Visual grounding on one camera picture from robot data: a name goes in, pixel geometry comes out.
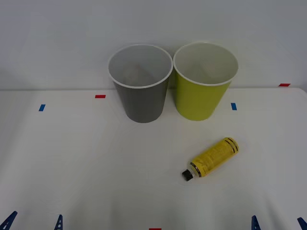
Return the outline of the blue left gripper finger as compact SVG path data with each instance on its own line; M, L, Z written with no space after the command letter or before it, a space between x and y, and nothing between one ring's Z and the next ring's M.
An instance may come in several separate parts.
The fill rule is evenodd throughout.
M63 216L61 214L58 217L54 230L63 230Z
M10 227L12 226L12 223L14 222L14 219L16 218L18 212L13 211L5 220L4 222L0 225L0 230L9 230Z

